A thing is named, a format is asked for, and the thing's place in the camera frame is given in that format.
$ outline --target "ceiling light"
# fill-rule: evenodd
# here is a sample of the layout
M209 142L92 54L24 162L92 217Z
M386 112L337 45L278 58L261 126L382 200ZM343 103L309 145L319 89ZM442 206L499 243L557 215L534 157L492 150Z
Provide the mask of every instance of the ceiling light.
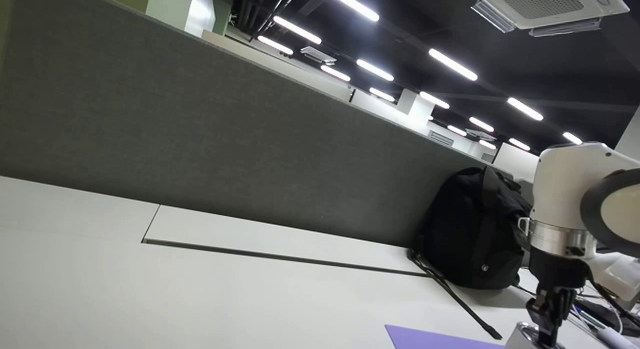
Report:
M471 118L469 118L469 122L475 124L476 126L479 126L483 130L486 130L487 132L491 133L492 131L494 131L494 127L493 126L491 126L491 125L489 125L489 124L487 124L487 123L485 123L483 121L480 121L480 120L474 118L473 116Z
M485 146L491 149L492 151L496 150L496 146L494 144L491 144L491 142L480 140L478 141L478 143L480 143L481 146Z
M387 73L386 71L379 69L371 64L369 64L368 62L366 62L365 60L361 60L358 59L356 61L356 64L358 64L359 66L363 67L364 69L367 69L368 71L370 71L371 73L384 78L385 80L388 81L393 81L394 80L394 76L391 75L390 73Z
M467 136L467 132L464 130L460 130L459 128L456 128L453 125L447 126L446 127L448 130L452 131L453 133L457 134L457 135L462 135L462 137L466 137Z
M566 139L569 139L570 141L574 142L574 143L575 143L575 144L577 144L578 146L580 146L580 144L582 144L582 143L583 143L583 141L582 141L582 140L580 140L580 138L579 138L579 137L577 137L576 135L571 134L570 132L565 132L565 133L563 134L563 136L564 136Z
M544 116L542 116L542 114L540 114L539 112L535 111L534 109L531 109L530 107L524 105L523 103L521 103L521 101L519 101L516 98L509 98L509 100L507 100L507 103L509 103L510 105L514 106L517 110L519 110L522 113L530 116L531 118L535 119L538 122L541 121L542 119L544 119Z
M442 101L442 100L436 98L435 96L433 96L431 94L428 94L428 93L425 93L424 91L421 91L420 92L420 96L422 98L425 98L426 100L434 103L437 106L441 106L442 108L449 109L448 103L445 103L445 101Z
M303 28L298 27L294 23L290 23L289 21L286 21L285 19L283 19L283 18L281 18L279 16L274 16L273 17L273 21L275 23L278 23L279 25L283 26L284 28L287 28L291 32L294 32L295 34L299 35L300 37L304 37L304 38L312 41L313 43L316 43L316 44L322 43L322 39L320 39L320 37L311 34L310 32L304 30Z
M362 14L362 16L365 16L370 21L377 22L377 21L380 20L380 16L378 14L376 14L375 11L371 10L370 8L366 7L365 5L362 5L361 3L357 2L356 0L339 0L339 1L345 3L346 5L351 7L351 9L355 10L356 12L359 12L360 14Z
M523 149L525 151L530 151L531 148L527 145L527 144L523 144L521 141L518 141L516 139L509 139L509 142L511 144L514 144L514 146L519 147L520 149Z
M340 71L337 71L336 69L330 68L327 65L322 65L320 67L320 69L322 69L323 72L327 72L327 73L331 74L334 77L340 78L341 80L344 80L344 81L352 80L352 78L350 78L349 75L340 73Z
M368 91L371 92L371 94L373 94L374 96L380 97L386 101L390 101L391 103L396 101L396 98L394 98L393 96L387 94L387 93L383 93L382 91L375 89L375 87L372 87L371 89L369 89Z
M471 71L471 70L465 68L464 66L458 64L457 62L455 62L454 60L452 60L448 56L446 56L443 53L439 52L438 50L430 49L429 50L429 55L434 57L435 60L438 60L442 64L444 64L444 65L448 66L449 68L453 69L454 71L457 71L458 73L462 74L468 80L473 80L473 81L478 80L478 76L476 75L476 73L474 73L473 71Z
M282 53L286 53L288 55L293 55L293 50L291 50L290 48L287 48L283 44L276 43L274 40L268 39L267 37L263 37L262 35L260 35L258 37L258 40L260 40L262 43L265 43L266 45L268 45L270 47L278 49Z

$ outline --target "purple paper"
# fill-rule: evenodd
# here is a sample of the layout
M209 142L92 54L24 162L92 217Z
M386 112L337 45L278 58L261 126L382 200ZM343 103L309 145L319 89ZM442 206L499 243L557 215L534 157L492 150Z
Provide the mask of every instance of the purple paper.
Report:
M395 349L504 349L503 345L490 344L450 335L431 333L401 326L385 325Z

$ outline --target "black backpack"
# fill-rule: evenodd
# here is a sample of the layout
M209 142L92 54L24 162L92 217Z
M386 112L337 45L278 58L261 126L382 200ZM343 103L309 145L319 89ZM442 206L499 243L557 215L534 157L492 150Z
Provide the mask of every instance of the black backpack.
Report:
M455 285L504 289L517 284L528 249L518 219L530 211L518 183L489 166L469 167L439 189L413 250Z

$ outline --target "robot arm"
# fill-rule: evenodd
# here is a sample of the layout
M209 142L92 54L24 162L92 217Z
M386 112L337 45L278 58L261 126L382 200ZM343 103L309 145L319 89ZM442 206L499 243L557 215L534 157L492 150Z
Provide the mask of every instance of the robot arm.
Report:
M539 284L526 308L539 327L536 344L554 348L587 278L629 301L640 292L640 162L598 142L549 148L540 155L533 195L520 227ZM630 257L597 255L598 241Z

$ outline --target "black ceiling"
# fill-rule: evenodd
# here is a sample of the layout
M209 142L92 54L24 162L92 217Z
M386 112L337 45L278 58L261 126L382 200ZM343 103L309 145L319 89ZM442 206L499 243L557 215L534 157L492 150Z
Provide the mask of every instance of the black ceiling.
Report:
M519 139L534 153L566 144L565 131L615 147L640 104L640 14L635 11L640 0L624 0L631 12L605 17L601 30L547 37L518 29L503 34L471 10L476 0L357 1L377 12L380 21L337 0L282 0L278 11L321 37L322 44L313 46L338 58L334 68L350 75L355 87L376 87L396 98L404 88L423 90L450 103L448 110L434 110L441 124L471 128L473 116L494 126L499 140ZM236 26L256 35L278 2L234 0ZM265 37L294 51L311 44L278 25L267 27ZM430 48L479 79L467 80L433 60ZM396 79L371 75L355 64L357 59ZM530 105L544 120L519 112L506 103L509 97Z

